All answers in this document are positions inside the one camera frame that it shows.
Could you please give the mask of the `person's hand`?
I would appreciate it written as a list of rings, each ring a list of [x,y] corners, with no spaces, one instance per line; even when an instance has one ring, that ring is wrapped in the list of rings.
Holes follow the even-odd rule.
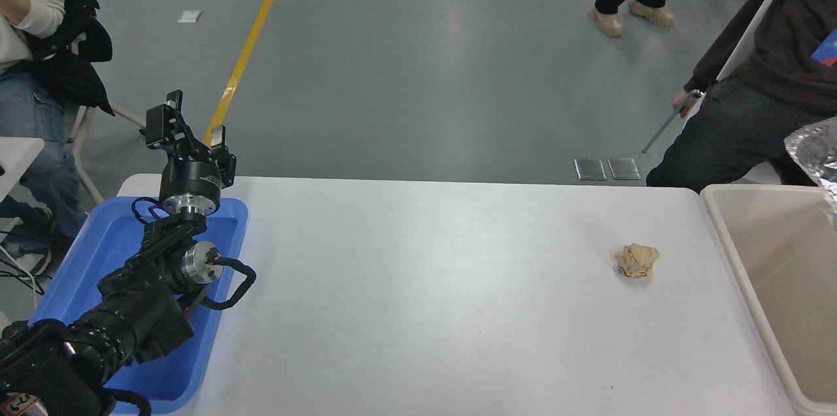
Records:
[[[702,99],[703,96],[704,93],[700,90],[684,90],[679,92],[675,95],[672,102],[673,112],[675,112],[680,118],[686,118],[691,109],[693,109],[696,103]]]
[[[13,26],[20,25],[32,10],[30,0],[0,0],[0,7],[3,16]]]

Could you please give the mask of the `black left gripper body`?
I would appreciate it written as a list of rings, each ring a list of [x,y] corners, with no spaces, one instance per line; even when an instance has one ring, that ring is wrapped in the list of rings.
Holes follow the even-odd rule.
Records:
[[[220,169],[213,162],[173,158],[162,171],[160,199],[191,194],[218,201],[222,189]]]

